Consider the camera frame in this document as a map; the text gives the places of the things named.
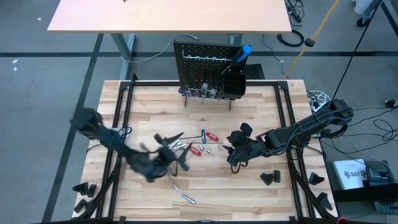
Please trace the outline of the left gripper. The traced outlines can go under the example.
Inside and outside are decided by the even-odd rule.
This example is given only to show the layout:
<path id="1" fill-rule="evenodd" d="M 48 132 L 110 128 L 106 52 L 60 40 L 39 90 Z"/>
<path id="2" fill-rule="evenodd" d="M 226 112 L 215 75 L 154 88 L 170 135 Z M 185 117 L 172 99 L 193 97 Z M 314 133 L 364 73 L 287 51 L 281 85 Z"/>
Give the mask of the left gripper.
<path id="1" fill-rule="evenodd" d="M 178 140 L 183 135 L 183 132 L 176 136 L 163 138 L 161 143 L 169 145 Z M 136 161 L 136 172 L 142 174 L 146 181 L 154 182 L 156 179 L 163 177 L 167 172 L 168 166 L 177 160 L 174 152 L 168 146 L 160 146 L 156 151 L 150 151 L 145 145 L 140 145 L 141 152 Z M 179 157 L 179 163 L 182 169 L 187 172 L 190 166 L 186 163 L 187 153 L 192 147 L 192 142 L 183 150 Z"/>

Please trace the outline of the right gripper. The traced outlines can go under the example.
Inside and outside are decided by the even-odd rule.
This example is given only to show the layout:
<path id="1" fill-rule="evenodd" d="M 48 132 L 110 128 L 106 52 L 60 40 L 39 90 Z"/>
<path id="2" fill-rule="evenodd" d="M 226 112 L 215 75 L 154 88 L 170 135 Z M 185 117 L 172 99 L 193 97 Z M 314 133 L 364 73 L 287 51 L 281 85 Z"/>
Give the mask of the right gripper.
<path id="1" fill-rule="evenodd" d="M 253 158 L 264 156 L 264 150 L 259 141 L 255 141 L 247 136 L 243 131 L 233 131 L 227 140 L 231 146 L 223 147 L 228 151 L 227 162 L 236 166 L 239 162 L 248 162 Z"/>

